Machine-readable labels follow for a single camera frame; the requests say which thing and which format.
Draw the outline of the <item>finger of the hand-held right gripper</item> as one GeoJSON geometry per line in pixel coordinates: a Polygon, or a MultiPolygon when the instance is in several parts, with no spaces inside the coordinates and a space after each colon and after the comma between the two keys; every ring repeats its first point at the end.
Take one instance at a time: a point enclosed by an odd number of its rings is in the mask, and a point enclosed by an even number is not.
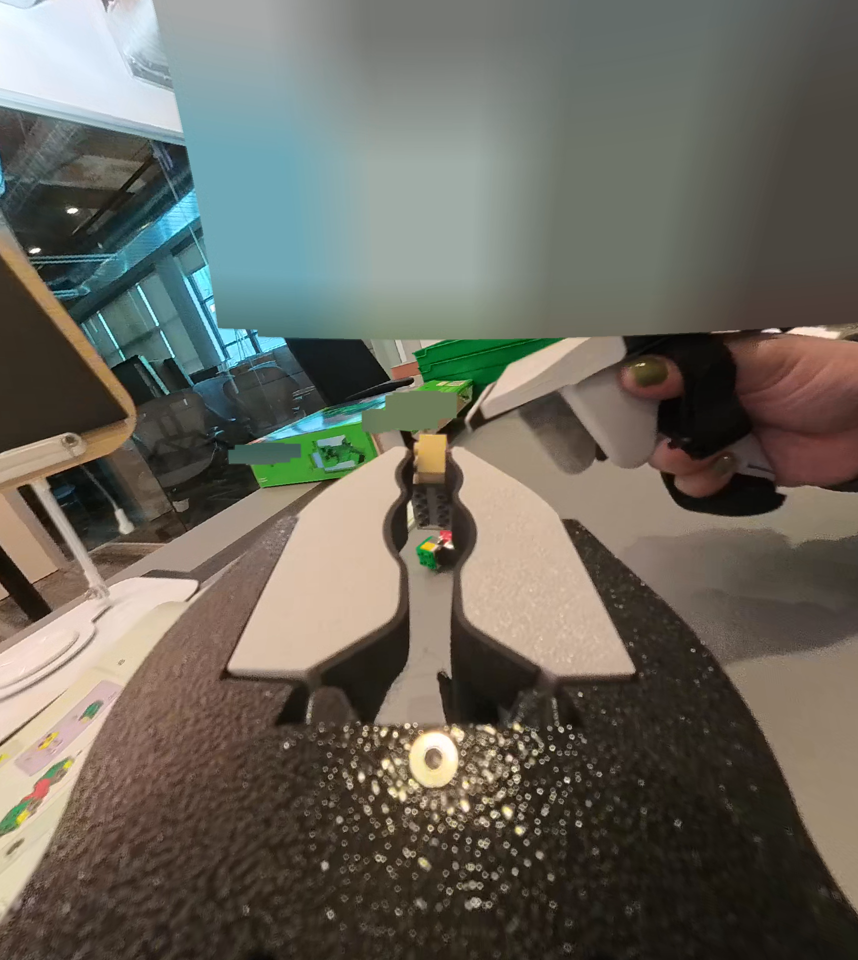
{"type": "Polygon", "coordinates": [[[519,416],[544,452],[565,474],[583,474],[601,460],[601,450],[564,398],[553,391],[502,413],[485,412],[490,391],[482,391],[464,411],[463,423],[474,431],[509,414],[519,416]]]}
{"type": "Polygon", "coordinates": [[[626,354],[623,337],[565,338],[530,353],[507,365],[483,389],[471,409],[471,429],[575,386],[617,365],[626,354]]]}

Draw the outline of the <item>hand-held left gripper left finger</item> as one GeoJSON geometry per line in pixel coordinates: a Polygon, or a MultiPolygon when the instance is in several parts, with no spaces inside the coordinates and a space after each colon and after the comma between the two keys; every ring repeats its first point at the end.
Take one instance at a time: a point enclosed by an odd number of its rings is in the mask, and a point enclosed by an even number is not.
{"type": "Polygon", "coordinates": [[[226,671],[311,695],[339,690],[372,723],[410,652],[411,453],[394,447],[299,514],[226,671]]]}

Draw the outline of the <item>black office chair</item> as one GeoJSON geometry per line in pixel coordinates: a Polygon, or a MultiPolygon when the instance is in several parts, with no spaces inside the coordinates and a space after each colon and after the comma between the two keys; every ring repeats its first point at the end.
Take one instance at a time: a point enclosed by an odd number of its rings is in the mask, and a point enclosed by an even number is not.
{"type": "Polygon", "coordinates": [[[415,381],[391,379],[362,340],[287,338],[286,345],[325,407],[382,397],[415,381]]]}

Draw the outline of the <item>white lamp stand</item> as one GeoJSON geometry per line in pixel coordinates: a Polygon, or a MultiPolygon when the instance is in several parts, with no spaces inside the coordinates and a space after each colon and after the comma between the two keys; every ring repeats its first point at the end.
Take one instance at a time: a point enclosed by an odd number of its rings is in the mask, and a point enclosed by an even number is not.
{"type": "Polygon", "coordinates": [[[199,590],[198,581],[183,575],[107,584],[48,485],[51,474],[86,452],[81,436],[66,433],[0,454],[0,481],[26,479],[30,471],[40,473],[30,485],[79,563],[88,587],[76,606],[0,654],[0,723],[8,728],[40,710],[44,694],[57,696],[70,687],[97,652],[140,618],[164,603],[188,601],[199,590]]]}

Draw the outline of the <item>person's right hand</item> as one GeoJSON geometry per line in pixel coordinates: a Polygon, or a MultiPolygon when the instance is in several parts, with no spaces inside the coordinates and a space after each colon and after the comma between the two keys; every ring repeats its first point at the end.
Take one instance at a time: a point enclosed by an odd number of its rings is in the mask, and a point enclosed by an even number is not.
{"type": "Polygon", "coordinates": [[[774,483],[858,493],[858,335],[760,334],[728,346],[774,483]]]}

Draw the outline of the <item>small green red brick assembly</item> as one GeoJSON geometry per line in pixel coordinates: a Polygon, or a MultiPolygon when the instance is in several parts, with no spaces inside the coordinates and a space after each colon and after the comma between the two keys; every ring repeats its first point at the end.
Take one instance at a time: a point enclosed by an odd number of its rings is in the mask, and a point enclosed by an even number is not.
{"type": "Polygon", "coordinates": [[[416,547],[416,558],[427,570],[451,569],[457,560],[452,531],[443,529],[426,536],[416,547]]]}

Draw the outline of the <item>tan and black brick assembly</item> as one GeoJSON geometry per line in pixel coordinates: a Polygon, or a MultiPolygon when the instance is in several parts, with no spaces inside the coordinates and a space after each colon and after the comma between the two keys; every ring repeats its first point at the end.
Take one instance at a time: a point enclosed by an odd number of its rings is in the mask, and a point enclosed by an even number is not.
{"type": "Polygon", "coordinates": [[[447,436],[420,433],[414,439],[411,453],[411,511],[414,525],[424,530],[447,530],[450,528],[451,515],[447,486],[447,436]]]}

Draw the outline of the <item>green toy set box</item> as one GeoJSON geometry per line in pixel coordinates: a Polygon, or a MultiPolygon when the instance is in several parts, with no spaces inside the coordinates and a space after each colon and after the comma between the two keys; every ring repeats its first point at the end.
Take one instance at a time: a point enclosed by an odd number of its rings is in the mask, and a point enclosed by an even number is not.
{"type": "Polygon", "coordinates": [[[374,394],[235,446],[229,461],[251,467],[264,488],[340,478],[403,445],[404,434],[444,430],[470,406],[473,395],[470,379],[431,380],[374,394]]]}

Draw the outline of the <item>grey desk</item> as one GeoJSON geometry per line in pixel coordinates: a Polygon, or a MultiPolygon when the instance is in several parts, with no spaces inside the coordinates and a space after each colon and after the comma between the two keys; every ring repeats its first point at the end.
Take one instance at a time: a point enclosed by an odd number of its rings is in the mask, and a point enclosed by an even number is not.
{"type": "Polygon", "coordinates": [[[297,517],[157,643],[105,719],[0,958],[858,958],[857,508],[674,509],[604,468],[563,522],[635,667],[563,726],[450,723],[410,770],[343,694],[231,678],[297,517]],[[622,562],[627,559],[629,565],[622,562]]]}

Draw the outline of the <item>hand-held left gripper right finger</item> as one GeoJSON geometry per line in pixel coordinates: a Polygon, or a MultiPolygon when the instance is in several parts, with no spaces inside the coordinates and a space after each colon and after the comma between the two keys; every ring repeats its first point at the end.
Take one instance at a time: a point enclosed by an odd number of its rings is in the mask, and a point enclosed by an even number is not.
{"type": "Polygon", "coordinates": [[[450,723],[572,723],[584,687],[636,667],[557,512],[469,450],[449,456],[450,723]]]}

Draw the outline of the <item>brick building instruction booklet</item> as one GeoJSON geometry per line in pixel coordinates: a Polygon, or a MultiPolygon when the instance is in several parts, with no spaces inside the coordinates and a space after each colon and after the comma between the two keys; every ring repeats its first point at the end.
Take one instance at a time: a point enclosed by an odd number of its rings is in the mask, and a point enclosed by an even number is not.
{"type": "Polygon", "coordinates": [[[148,612],[0,745],[0,923],[45,853],[124,687],[189,606],[168,602],[148,612]]]}

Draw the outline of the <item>wooden edged dark table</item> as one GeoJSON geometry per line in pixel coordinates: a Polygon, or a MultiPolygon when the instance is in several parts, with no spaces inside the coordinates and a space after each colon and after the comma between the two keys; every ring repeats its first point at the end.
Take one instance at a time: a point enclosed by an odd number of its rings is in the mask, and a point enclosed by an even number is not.
{"type": "MultiPolygon", "coordinates": [[[[119,449],[135,404],[19,250],[0,243],[0,495],[119,449]]],[[[0,584],[31,622],[51,613],[0,544],[0,584]]]]}

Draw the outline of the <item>grey office chair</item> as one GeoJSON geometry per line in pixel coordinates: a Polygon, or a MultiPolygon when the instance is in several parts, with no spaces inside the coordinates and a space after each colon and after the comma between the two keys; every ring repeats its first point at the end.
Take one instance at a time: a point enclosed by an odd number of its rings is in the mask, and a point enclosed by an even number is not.
{"type": "Polygon", "coordinates": [[[185,514],[193,491],[216,458],[216,429],[194,390],[141,404],[133,439],[171,509],[185,514]]]}

